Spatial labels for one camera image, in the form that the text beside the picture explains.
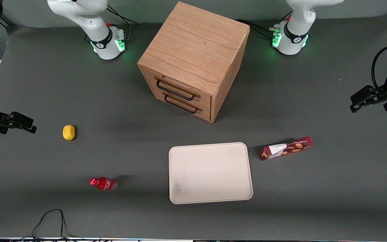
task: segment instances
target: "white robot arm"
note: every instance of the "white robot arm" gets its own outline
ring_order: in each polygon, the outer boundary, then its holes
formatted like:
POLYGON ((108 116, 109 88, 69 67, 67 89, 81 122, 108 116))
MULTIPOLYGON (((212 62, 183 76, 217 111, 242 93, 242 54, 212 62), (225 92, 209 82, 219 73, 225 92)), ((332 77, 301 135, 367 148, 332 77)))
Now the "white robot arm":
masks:
POLYGON ((286 0, 292 8, 290 20, 283 20, 274 25, 278 30, 273 40, 273 47, 285 55, 295 55, 305 46, 308 31, 316 20, 314 7, 331 6, 344 0, 286 0))
POLYGON ((125 50, 123 29, 107 26, 98 15, 106 10, 107 0, 47 0, 47 3, 55 14, 68 18, 84 30, 102 59, 116 58, 125 50))

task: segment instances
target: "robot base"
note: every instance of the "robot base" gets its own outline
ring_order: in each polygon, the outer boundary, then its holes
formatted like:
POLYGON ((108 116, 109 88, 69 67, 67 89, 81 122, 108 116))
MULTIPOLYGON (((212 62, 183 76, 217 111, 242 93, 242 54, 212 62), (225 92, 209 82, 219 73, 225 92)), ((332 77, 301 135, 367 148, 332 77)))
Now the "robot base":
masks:
POLYGON ((105 49, 100 49, 91 43, 93 51, 104 60, 111 60, 118 57, 120 53, 125 51, 126 47, 123 29, 117 29, 115 26, 110 26, 109 29, 113 32, 113 39, 107 44, 105 49))
MULTIPOLYGON (((283 29, 284 25, 287 23, 286 20, 282 21, 279 24, 275 24, 275 28, 283 29)), ((301 40, 299 43, 292 43, 290 38, 285 34, 284 31, 278 32, 278 34, 273 38, 272 46, 282 54, 285 55, 295 55, 305 46, 308 35, 301 40)))

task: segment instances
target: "drawer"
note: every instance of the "drawer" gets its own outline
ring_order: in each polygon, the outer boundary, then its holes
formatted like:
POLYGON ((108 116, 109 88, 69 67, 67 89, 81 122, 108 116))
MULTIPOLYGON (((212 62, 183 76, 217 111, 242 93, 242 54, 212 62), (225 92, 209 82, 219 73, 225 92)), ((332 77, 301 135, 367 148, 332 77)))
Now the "drawer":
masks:
POLYGON ((166 92, 155 92, 155 97, 171 106, 210 122, 210 108, 201 108, 166 92))
POLYGON ((167 93, 173 97, 177 97, 179 100, 189 103, 195 107, 201 107, 202 109, 210 109, 211 96, 198 91, 192 91, 185 87, 175 84, 170 78, 155 73, 153 71, 142 68, 142 71, 146 77, 149 86, 152 88, 152 92, 156 95, 159 92, 167 93))

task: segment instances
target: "cable connector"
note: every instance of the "cable connector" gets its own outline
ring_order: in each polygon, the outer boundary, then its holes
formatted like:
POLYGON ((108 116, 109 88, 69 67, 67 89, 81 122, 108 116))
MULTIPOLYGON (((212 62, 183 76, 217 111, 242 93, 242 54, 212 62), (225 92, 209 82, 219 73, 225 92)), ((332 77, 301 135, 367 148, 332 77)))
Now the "cable connector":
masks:
POLYGON ((272 31, 272 32, 280 33, 280 28, 279 27, 269 27, 268 30, 272 31))

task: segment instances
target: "bottle cap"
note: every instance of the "bottle cap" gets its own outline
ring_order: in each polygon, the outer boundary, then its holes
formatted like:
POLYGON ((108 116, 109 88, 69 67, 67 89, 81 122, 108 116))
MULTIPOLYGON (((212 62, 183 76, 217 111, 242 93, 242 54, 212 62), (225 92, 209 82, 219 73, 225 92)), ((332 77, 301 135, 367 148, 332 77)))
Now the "bottle cap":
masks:
POLYGON ((89 180, 89 183, 92 185, 92 186, 96 186, 98 184, 98 178, 91 178, 89 180))

